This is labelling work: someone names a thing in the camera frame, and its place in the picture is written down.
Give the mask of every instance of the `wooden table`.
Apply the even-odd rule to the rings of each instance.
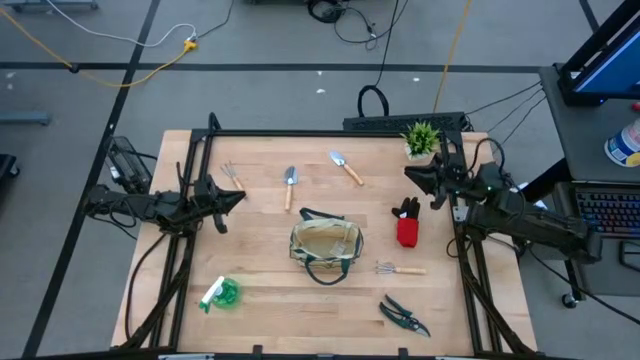
[[[184,163],[189,136],[189,131],[165,133],[152,191],[178,191],[175,163]],[[484,133],[463,134],[468,163],[477,142],[484,137]],[[331,162],[330,150],[340,151],[346,157],[363,178],[363,187]],[[488,143],[481,145],[479,160],[479,163],[492,160]],[[445,246],[453,237],[448,205],[439,211],[431,210],[432,197],[404,176],[403,167],[409,162],[402,139],[216,137],[210,161],[209,172],[217,185],[234,189],[231,179],[220,169],[224,162],[232,161],[248,199],[224,217],[229,228],[227,234],[217,233],[212,219],[205,219],[198,233],[179,351],[249,353],[253,345],[261,344],[265,353],[384,355],[397,354],[398,348],[406,347],[411,355],[473,354],[458,261],[445,253]],[[428,162],[426,159],[413,164]],[[298,168],[299,184],[293,190],[292,210],[286,213],[283,174],[290,165]],[[407,196],[418,196],[422,203],[415,249],[397,243],[396,219],[391,214],[391,208],[399,206]],[[316,284],[304,268],[289,258],[289,235],[301,220],[298,214],[301,207],[346,215],[362,228],[365,239],[362,257],[338,285]],[[158,235],[156,226],[142,226],[132,269]],[[167,246],[165,240],[138,273],[131,329],[142,322],[155,304]],[[495,242],[485,241],[483,246],[495,305],[525,344],[535,348],[513,251]],[[378,275],[374,269],[378,259],[397,266],[426,268],[428,275]],[[335,278],[335,274],[320,276]],[[207,315],[198,304],[219,275],[241,284],[242,304],[231,311],[215,309]],[[425,338],[387,320],[378,309],[384,294],[412,310],[432,337]],[[126,297],[113,344],[125,340],[125,300]],[[169,309],[161,344],[168,338],[173,306]],[[480,306],[478,310],[484,323],[484,312]]]

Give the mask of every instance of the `computer monitor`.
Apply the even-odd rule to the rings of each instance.
[[[640,1],[626,0],[560,68],[569,106],[640,99]]]

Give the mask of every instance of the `yellow cable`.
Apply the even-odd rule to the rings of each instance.
[[[436,101],[433,104],[433,112],[435,113],[438,109],[438,101],[440,101],[440,93],[442,92],[442,88],[444,87],[444,82],[447,79],[447,71],[449,71],[449,65],[453,61],[453,54],[456,50],[456,45],[458,44],[458,39],[460,38],[460,34],[462,34],[462,29],[464,29],[464,23],[469,15],[469,8],[471,7],[472,0],[468,0],[467,4],[464,6],[464,13],[462,14],[462,19],[460,20],[460,24],[458,24],[458,29],[456,30],[456,36],[453,37],[453,42],[451,43],[451,49],[449,49],[449,58],[447,59],[447,64],[444,66],[444,71],[442,72],[442,78],[440,78],[440,86],[438,86],[438,93],[436,94]]]
[[[13,24],[13,26],[15,26],[18,30],[20,30],[20,32],[22,32],[29,40],[33,41],[36,45],[40,46],[44,51],[47,52],[47,54],[51,55],[54,59],[58,60],[60,63],[64,64],[66,67],[68,67],[69,69],[71,69],[73,67],[73,65],[65,60],[64,58],[62,58],[60,55],[56,54],[53,50],[49,49],[45,44],[43,44],[42,42],[40,42],[40,40],[36,39],[33,35],[31,35],[27,29],[25,29],[16,19],[14,19],[11,15],[9,15],[9,13],[7,13],[7,11],[3,8],[0,8],[0,14],[4,15],[4,17],[6,17],[7,19],[9,19],[9,21],[11,22],[11,24]],[[128,88],[128,87],[132,87],[132,86],[136,86],[139,84],[142,84],[143,82],[149,80],[153,75],[155,75],[158,71],[178,62],[180,59],[182,59],[183,56],[185,56],[189,51],[194,50],[195,48],[197,48],[197,45],[195,42],[193,41],[189,41],[189,40],[185,40],[184,42],[184,49],[182,50],[182,53],[180,53],[180,55],[178,55],[175,59],[169,61],[168,63],[158,67],[157,69],[153,70],[152,72],[149,73],[149,75],[145,76],[144,78],[134,81],[132,83],[129,84],[114,84],[114,83],[110,83],[108,81],[104,81],[98,77],[95,77],[93,75],[91,75],[88,72],[84,72],[84,71],[79,71],[78,73],[84,77],[86,77],[87,79],[93,80],[95,82],[97,82],[98,84],[104,85],[104,86],[109,86],[109,87],[115,87],[115,88]]]

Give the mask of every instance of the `black glove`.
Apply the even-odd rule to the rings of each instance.
[[[413,199],[404,198],[402,205],[400,208],[391,209],[391,213],[395,215],[398,219],[417,219],[418,213],[420,212],[420,203],[418,202],[418,198],[414,197]]]
[[[391,209],[391,213],[398,218],[398,233],[396,238],[404,247],[416,247],[418,243],[418,213],[420,203],[418,198],[405,198],[400,208]]]

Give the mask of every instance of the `keyboard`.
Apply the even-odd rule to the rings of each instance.
[[[580,217],[599,233],[640,238],[640,186],[574,186]]]
[[[431,124],[432,128],[440,131],[472,131],[473,129],[463,112],[348,118],[342,122],[342,128],[403,132],[408,129],[408,126],[418,122]]]

